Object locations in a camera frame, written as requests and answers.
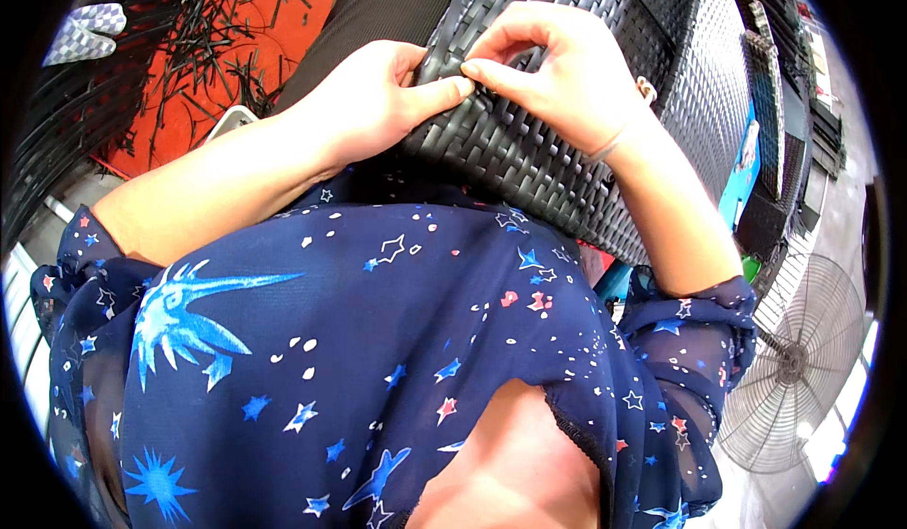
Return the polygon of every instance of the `star print fabric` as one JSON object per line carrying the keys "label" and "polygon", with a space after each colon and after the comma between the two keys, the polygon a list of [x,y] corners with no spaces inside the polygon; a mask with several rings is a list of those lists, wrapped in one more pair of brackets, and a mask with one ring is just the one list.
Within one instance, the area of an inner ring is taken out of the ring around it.
{"label": "star print fabric", "polygon": [[66,232],[33,298],[54,456],[102,525],[403,526],[513,377],[597,464],[613,526],[720,497],[742,279],[671,299],[639,268],[618,328],[575,243],[377,162],[169,268],[122,258],[87,209]]}

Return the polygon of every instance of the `fan grille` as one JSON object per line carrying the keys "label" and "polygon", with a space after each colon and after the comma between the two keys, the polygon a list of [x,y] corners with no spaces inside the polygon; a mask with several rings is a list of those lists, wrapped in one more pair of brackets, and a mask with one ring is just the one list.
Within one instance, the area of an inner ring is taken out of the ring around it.
{"label": "fan grille", "polygon": [[812,432],[824,420],[863,345],[864,308],[847,273],[820,255],[805,266],[777,328],[760,335],[758,356],[725,404],[719,443],[758,474],[804,460],[800,425]]}

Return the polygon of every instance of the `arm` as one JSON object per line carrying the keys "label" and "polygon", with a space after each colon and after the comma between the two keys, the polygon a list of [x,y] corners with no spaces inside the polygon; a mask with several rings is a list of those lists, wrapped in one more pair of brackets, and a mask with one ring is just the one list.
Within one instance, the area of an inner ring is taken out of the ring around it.
{"label": "arm", "polygon": [[404,87],[424,56],[406,43],[370,43],[284,113],[121,185],[94,215],[127,256],[162,266],[261,222],[472,92],[463,77]]}
{"label": "arm", "polygon": [[[505,66],[534,46],[550,51],[537,73]],[[585,154],[618,142],[605,161],[665,291],[683,297],[742,274],[717,209],[645,105],[600,19],[566,6],[513,3],[476,41],[462,71],[525,107]]]}

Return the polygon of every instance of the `gray fabric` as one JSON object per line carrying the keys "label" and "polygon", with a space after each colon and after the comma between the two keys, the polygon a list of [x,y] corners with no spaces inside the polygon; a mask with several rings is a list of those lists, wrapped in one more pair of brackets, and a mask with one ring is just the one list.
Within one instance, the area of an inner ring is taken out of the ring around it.
{"label": "gray fabric", "polygon": [[63,19],[44,57],[43,67],[102,59],[116,50],[116,41],[103,33],[117,36],[126,28],[126,15],[120,4],[95,4],[76,8]]}

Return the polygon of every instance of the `blouse sleeve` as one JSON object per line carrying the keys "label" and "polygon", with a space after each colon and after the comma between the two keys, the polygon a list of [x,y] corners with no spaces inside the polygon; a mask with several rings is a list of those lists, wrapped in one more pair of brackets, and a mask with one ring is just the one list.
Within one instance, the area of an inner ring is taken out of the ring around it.
{"label": "blouse sleeve", "polygon": [[135,314],[159,271],[125,258],[83,206],[63,231],[56,265],[32,275],[32,304],[50,346],[51,454],[99,526],[125,519],[111,499],[120,481],[107,476],[105,463],[119,455]]}
{"label": "blouse sleeve", "polygon": [[619,329],[658,382],[663,400],[651,419],[670,434],[690,516],[708,512],[721,496],[710,448],[725,397],[753,361],[755,300],[740,276],[688,299],[665,294],[649,267],[637,267],[630,277]]}

